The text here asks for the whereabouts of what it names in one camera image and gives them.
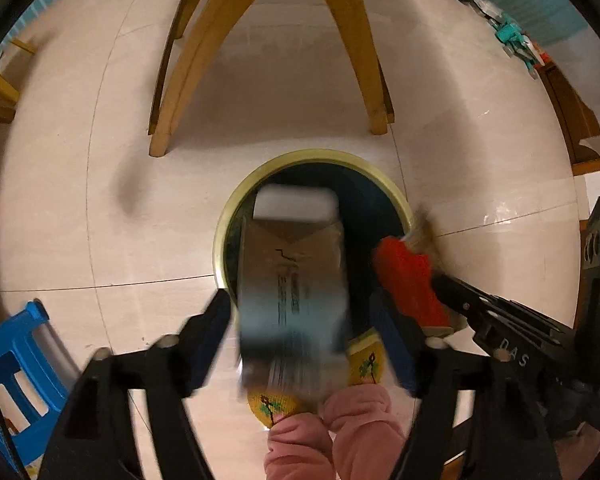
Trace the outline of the person's right hand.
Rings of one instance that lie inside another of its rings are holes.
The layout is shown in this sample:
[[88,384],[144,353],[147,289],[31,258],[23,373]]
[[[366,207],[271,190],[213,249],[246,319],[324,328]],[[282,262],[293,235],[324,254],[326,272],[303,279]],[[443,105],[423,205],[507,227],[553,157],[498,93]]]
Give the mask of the person's right hand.
[[600,452],[600,431],[584,422],[567,437],[556,441],[555,450],[562,478],[579,479]]

